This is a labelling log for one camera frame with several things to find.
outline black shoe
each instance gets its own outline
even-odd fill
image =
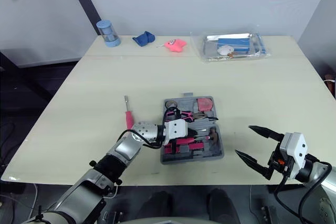
[[[212,190],[207,196],[206,205],[211,221],[222,224],[240,224],[237,211],[223,190]]]
[[[146,201],[136,219],[168,217],[171,216],[173,210],[173,197],[165,191],[155,193]]]

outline screwdriver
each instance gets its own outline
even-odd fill
[[[125,98],[125,103],[126,103],[126,126],[127,126],[127,129],[130,130],[132,129],[134,125],[134,119],[132,116],[132,112],[130,111],[130,106],[128,104],[128,96],[124,95],[124,98]]]

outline white cable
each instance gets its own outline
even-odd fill
[[[30,214],[29,214],[28,219],[30,219],[31,216],[32,216],[32,214],[33,214],[34,207],[35,207],[36,200],[37,200],[37,192],[38,192],[38,190],[37,190],[37,185],[36,185],[36,184],[33,184],[33,185],[34,185],[34,187],[35,187],[35,198],[34,198],[34,202],[33,202],[33,204],[32,204],[32,209],[31,209],[31,211],[30,211]]]
[[[250,212],[251,212],[251,214],[253,214],[254,215],[254,217],[256,217],[256,219],[257,219],[257,222],[260,224],[260,221],[259,221],[259,218],[258,218],[258,216],[252,211],[252,207],[251,207],[251,191],[252,191],[252,185],[250,185],[250,193],[249,193],[249,204],[248,204],[248,208],[250,209]]]
[[[116,187],[115,187],[115,188],[116,188],[116,189],[115,189],[116,191],[114,192],[114,195],[113,195],[112,197],[104,197],[104,199],[113,199],[113,198],[117,195],[117,193],[118,193],[118,187],[119,187],[119,186],[116,185]]]

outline gray toolbox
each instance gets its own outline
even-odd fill
[[[197,132],[193,137],[170,140],[161,148],[161,163],[173,164],[189,161],[207,161],[224,157],[223,143],[213,97],[194,97],[192,93],[183,98],[164,100],[164,112],[176,106],[180,115],[174,112],[167,114],[166,121],[180,116],[188,122],[188,128]]]

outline pink toy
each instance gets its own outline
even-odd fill
[[[187,42],[181,39],[172,39],[164,44],[171,52],[182,52],[185,45],[187,45]]]

